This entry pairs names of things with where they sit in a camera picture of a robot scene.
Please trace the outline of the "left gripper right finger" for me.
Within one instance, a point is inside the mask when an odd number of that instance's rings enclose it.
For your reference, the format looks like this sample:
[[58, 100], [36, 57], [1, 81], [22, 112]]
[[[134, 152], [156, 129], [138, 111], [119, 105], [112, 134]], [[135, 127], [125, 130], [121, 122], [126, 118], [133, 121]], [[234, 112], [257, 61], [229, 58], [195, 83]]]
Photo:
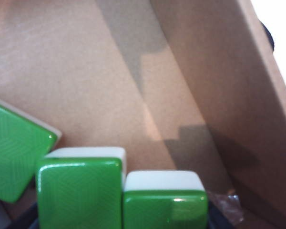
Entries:
[[207, 229], [235, 229], [244, 221], [244, 211], [236, 194], [207, 191]]

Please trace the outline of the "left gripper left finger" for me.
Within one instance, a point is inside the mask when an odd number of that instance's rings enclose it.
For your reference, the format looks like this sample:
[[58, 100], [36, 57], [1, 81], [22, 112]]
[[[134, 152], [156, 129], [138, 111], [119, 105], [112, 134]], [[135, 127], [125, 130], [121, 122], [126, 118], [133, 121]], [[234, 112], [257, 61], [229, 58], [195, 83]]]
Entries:
[[19, 217], [12, 220], [0, 201], [0, 229], [39, 229], [38, 208], [34, 203]]

